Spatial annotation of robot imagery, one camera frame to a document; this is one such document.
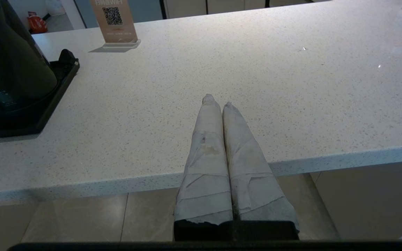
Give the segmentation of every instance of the counter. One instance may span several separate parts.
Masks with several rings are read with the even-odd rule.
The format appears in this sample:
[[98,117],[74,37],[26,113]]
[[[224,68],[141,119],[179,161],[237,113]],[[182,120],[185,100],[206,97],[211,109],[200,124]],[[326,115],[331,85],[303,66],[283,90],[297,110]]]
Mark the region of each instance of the counter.
[[275,175],[402,161],[402,0],[34,35],[81,67],[39,135],[0,139],[0,205],[179,186],[201,99],[240,109]]

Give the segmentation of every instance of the beige tile floor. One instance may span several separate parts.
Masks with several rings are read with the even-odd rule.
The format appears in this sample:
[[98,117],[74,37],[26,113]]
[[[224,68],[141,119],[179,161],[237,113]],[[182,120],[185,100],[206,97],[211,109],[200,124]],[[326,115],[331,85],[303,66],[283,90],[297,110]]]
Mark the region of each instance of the beige tile floor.
[[[301,239],[338,234],[309,174],[277,178]],[[177,189],[0,207],[0,251],[19,242],[171,241]]]

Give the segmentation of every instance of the black tray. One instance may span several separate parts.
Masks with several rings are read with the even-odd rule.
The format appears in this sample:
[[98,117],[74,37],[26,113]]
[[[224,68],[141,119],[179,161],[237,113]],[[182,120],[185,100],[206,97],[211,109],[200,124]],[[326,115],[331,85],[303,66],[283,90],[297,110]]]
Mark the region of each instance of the black tray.
[[21,116],[0,116],[0,138],[40,133],[80,68],[79,60],[63,50],[58,61],[50,62],[59,84],[57,88],[28,113]]

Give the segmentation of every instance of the white speckled countertop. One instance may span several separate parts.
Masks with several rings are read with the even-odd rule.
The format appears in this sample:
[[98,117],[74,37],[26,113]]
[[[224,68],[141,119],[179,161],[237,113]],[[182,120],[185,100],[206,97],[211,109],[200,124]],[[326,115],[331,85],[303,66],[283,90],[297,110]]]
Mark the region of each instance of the white speckled countertop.
[[231,101],[275,175],[402,161],[402,0],[341,0],[35,35],[81,67],[43,132],[0,139],[0,205],[180,184],[201,99]]

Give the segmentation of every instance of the qr code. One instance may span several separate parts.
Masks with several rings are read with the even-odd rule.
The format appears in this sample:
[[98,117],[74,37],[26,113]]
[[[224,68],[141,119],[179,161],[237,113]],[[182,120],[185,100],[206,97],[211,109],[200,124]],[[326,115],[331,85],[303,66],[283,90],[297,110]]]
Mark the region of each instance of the qr code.
[[122,18],[120,17],[119,8],[118,7],[107,7],[102,8],[105,13],[106,21],[108,25],[121,25]]

